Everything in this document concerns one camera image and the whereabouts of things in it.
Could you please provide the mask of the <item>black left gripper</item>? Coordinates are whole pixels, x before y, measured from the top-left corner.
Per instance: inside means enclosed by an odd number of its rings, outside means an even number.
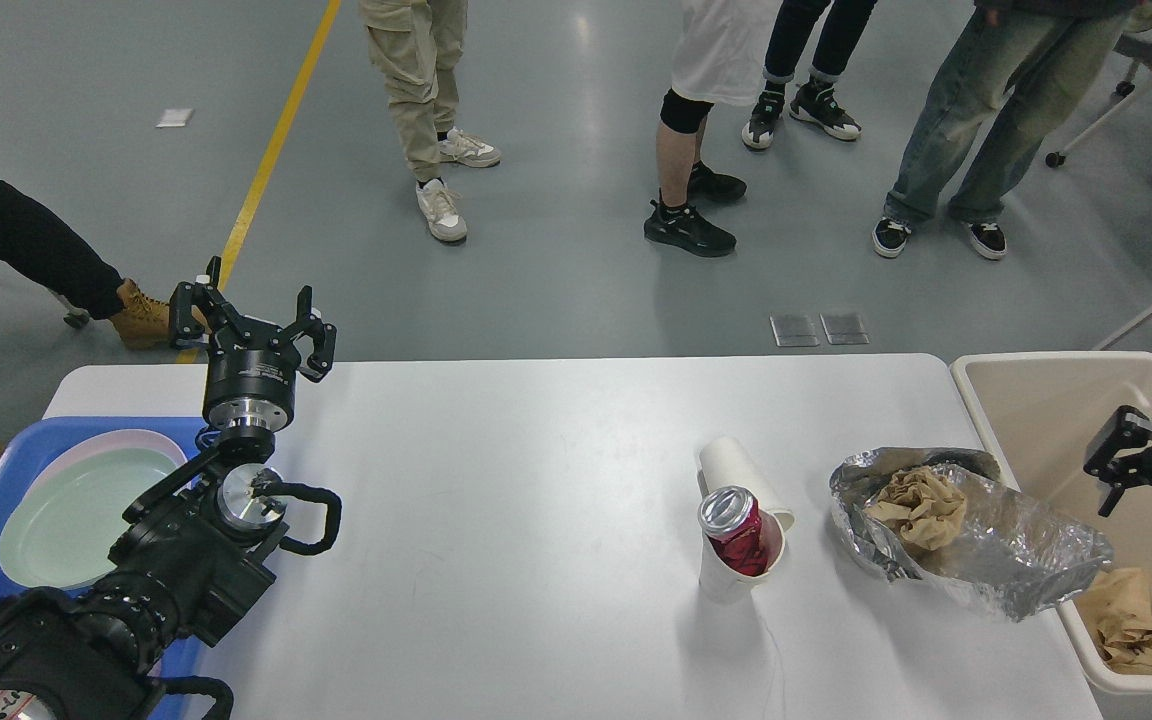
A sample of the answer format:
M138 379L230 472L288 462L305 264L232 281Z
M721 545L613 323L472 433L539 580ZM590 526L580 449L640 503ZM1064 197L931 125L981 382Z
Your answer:
M294 382L321 382L333 367L338 327L312 305L312 287L296 300L296 319L271 336L270 348L251 348L252 334L218 283L220 256L205 273L182 281L169 301L168 344L175 350L207 347L202 419L214 429L253 420L279 432L294 419Z

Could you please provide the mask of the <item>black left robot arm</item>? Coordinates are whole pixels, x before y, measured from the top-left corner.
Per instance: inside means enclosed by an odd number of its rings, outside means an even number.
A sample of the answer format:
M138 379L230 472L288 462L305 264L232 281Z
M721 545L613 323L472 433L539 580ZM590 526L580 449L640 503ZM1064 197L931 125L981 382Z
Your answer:
M274 574L274 550L314 556L338 541L342 501L270 468L291 424L294 382L320 382L338 328L305 286L288 325L238 313L219 290L221 260L179 283L170 342L205 347L202 419L211 441L123 511L114 569L70 597L29 589L0 600L0 719L147 719L169 696L209 697L228 719L230 687L210 676L156 676L175 641L209 646L247 616Z

